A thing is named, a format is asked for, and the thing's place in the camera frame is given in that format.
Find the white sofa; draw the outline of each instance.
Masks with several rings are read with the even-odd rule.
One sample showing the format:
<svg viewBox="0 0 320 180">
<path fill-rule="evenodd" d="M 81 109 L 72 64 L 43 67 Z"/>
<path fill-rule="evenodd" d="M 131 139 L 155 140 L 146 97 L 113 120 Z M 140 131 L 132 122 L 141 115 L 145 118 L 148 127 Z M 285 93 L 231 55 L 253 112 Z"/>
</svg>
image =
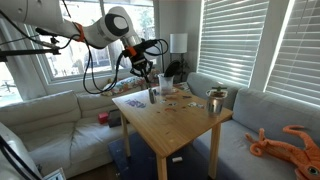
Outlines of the white sofa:
<svg viewBox="0 0 320 180">
<path fill-rule="evenodd" d="M 66 91 L 5 106 L 0 108 L 0 125 L 8 129 L 6 133 L 1 129 L 1 135 L 11 130 L 11 135 L 16 135 L 16 141 L 25 146 L 34 163 L 42 167 L 42 176 L 62 167 L 69 178 L 112 161 L 107 144 L 121 138 L 122 129 L 101 125 L 98 114 L 117 108 L 113 97 L 139 90 L 140 86 L 115 96 Z M 12 179 L 20 179 L 1 156 L 0 152 L 0 179 L 7 177 L 8 171 Z"/>
</svg>

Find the orange stuffed toy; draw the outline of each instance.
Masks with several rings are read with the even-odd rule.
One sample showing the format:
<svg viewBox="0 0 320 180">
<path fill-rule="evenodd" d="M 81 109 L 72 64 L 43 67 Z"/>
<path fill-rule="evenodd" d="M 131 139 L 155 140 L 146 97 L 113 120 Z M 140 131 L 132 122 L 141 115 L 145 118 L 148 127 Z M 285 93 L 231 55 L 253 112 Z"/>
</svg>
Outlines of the orange stuffed toy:
<svg viewBox="0 0 320 180">
<path fill-rule="evenodd" d="M 311 137 L 302 131 L 303 126 L 290 125 L 283 128 L 289 134 L 299 136 L 305 144 L 305 149 L 299 149 L 291 144 L 267 139 L 264 129 L 259 130 L 259 141 L 246 133 L 246 138 L 252 143 L 250 152 L 255 156 L 262 156 L 262 150 L 277 158 L 294 163 L 297 166 L 295 173 L 299 180 L 320 179 L 320 148 L 313 142 Z"/>
</svg>

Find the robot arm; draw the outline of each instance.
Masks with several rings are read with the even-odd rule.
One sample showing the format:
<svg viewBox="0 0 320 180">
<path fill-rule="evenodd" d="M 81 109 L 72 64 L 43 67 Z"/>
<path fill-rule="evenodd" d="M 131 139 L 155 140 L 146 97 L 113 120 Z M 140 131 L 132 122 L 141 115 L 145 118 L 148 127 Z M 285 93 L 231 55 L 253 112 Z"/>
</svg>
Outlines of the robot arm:
<svg viewBox="0 0 320 180">
<path fill-rule="evenodd" d="M 126 48 L 122 55 L 129 57 L 132 63 L 130 72 L 145 78 L 150 101 L 154 103 L 154 92 L 151 91 L 147 77 L 151 71 L 152 62 L 148 61 L 143 53 L 146 49 L 154 46 L 157 40 L 142 42 L 133 30 L 131 19 L 124 8 L 110 9 L 104 17 L 87 27 L 63 19 L 58 0 L 0 1 L 0 10 L 13 21 L 40 27 L 51 35 L 85 42 L 97 49 L 105 48 L 108 44 L 120 39 Z"/>
<path fill-rule="evenodd" d="M 118 39 L 129 46 L 141 43 L 129 15 L 122 7 L 110 9 L 104 17 L 87 27 L 63 19 L 58 0 L 0 1 L 0 7 L 11 20 L 78 41 L 84 41 L 85 38 L 89 45 L 97 49 L 105 48 Z"/>
</svg>

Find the lamp shade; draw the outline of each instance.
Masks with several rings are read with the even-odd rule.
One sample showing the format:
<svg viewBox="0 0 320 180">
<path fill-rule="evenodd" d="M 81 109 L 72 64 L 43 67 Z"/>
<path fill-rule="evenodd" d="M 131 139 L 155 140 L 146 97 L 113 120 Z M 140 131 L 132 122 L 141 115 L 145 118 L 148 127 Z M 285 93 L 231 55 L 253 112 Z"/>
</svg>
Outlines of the lamp shade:
<svg viewBox="0 0 320 180">
<path fill-rule="evenodd" d="M 188 34 L 170 34 L 170 53 L 186 53 Z"/>
</svg>

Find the glass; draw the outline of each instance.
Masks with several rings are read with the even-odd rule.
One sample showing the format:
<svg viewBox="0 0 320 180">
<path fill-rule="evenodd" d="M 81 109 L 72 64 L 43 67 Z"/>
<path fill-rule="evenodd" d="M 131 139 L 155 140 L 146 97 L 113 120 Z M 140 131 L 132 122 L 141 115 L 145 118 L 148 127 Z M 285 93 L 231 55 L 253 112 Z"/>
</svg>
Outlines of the glass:
<svg viewBox="0 0 320 180">
<path fill-rule="evenodd" d="M 159 74 L 160 94 L 169 95 L 172 94 L 173 77 L 164 77 L 163 74 Z"/>
</svg>

